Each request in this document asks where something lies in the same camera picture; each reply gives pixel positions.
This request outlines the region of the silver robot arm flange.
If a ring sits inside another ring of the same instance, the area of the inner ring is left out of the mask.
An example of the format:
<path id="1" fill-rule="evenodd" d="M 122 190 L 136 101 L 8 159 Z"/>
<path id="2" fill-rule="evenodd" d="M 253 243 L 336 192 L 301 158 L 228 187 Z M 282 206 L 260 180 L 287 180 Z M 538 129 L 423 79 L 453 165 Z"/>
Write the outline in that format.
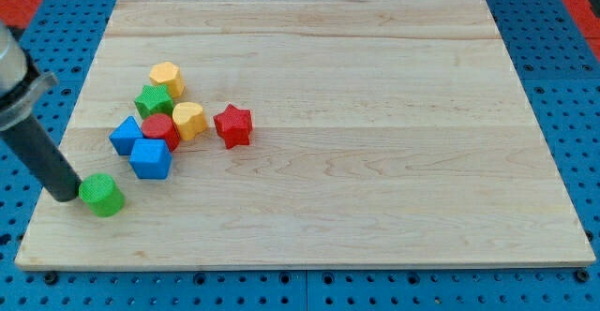
<path id="1" fill-rule="evenodd" d="M 58 84 L 52 72 L 40 72 L 8 27 L 1 22 L 1 130 L 26 119 L 35 103 Z"/>

